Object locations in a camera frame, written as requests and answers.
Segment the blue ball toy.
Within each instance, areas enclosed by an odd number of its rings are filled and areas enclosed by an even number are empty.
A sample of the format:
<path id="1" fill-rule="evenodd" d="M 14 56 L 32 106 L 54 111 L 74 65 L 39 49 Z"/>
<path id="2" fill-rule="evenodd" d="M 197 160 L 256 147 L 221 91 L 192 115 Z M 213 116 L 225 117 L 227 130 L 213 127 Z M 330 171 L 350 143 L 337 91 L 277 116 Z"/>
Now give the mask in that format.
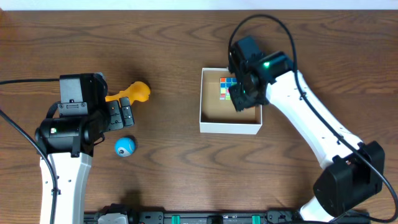
<path id="1" fill-rule="evenodd" d="M 114 145 L 116 154 L 120 157 L 131 156 L 136 150 L 136 143 L 131 138 L 120 138 Z"/>

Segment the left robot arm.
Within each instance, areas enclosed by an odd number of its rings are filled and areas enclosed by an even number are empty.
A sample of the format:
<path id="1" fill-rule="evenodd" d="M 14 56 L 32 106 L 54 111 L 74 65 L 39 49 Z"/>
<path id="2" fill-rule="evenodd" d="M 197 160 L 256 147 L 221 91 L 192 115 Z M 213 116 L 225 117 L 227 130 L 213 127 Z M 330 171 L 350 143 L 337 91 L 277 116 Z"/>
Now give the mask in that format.
<path id="1" fill-rule="evenodd" d="M 93 149 L 104 134 L 134 125 L 126 97 L 106 101 L 102 73 L 60 76 L 61 100 L 36 129 L 44 151 L 41 223 L 83 223 Z"/>

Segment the white cardboard box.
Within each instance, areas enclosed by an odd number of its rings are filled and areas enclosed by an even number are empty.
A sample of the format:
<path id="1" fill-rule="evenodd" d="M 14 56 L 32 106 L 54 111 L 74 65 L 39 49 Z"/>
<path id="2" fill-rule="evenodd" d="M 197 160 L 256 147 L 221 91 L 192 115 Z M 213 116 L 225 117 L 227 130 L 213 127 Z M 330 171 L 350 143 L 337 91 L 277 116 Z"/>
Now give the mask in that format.
<path id="1" fill-rule="evenodd" d="M 203 68 L 199 124 L 201 133 L 257 134 L 262 127 L 260 106 L 237 112 L 230 100 L 220 100 L 220 78 L 233 77 L 226 68 Z"/>

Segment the colourful puzzle cube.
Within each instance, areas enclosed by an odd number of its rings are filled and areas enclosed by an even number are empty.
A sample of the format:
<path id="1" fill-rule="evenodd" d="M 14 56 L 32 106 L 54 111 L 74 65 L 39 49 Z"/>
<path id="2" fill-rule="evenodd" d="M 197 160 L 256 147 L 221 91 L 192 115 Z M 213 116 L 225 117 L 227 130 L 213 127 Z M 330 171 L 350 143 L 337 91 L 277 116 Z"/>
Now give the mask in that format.
<path id="1" fill-rule="evenodd" d="M 220 78 L 220 100 L 230 100 L 229 87 L 237 84 L 236 78 L 221 77 Z"/>

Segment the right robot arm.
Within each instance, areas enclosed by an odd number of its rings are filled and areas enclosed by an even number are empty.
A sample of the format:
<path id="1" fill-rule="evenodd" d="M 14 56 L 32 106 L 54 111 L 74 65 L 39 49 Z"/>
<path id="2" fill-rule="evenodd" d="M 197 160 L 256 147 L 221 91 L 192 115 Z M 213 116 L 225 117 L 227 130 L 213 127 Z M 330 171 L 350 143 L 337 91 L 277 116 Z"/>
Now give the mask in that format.
<path id="1" fill-rule="evenodd" d="M 348 131 L 303 75 L 293 71 L 285 53 L 266 55 L 252 37 L 245 37 L 230 47 L 228 69 L 237 79 L 229 88 L 236 111 L 274 105 L 306 140 L 323 170 L 314 183 L 314 197 L 299 210 L 303 220 L 332 221 L 381 191 L 376 172 L 384 170 L 383 148 Z"/>

